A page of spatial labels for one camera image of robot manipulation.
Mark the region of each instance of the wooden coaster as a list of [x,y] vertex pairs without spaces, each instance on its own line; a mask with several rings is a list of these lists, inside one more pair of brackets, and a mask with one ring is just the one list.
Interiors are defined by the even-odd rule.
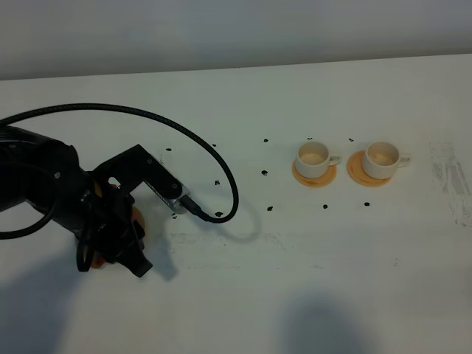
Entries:
[[320,188],[320,187],[327,186],[336,177],[336,172],[337,172],[336,166],[329,166],[326,173],[323,176],[318,177],[318,178],[306,178],[298,173],[298,171],[295,168],[295,162],[292,164],[292,173],[294,174],[294,177],[297,179],[297,181],[311,188]]
[[387,184],[392,177],[387,179],[375,179],[370,177],[364,172],[362,168],[362,157],[364,156],[365,151],[359,151],[354,153],[347,162],[347,172],[349,176],[359,184],[362,184],[366,187],[380,187],[384,184]]

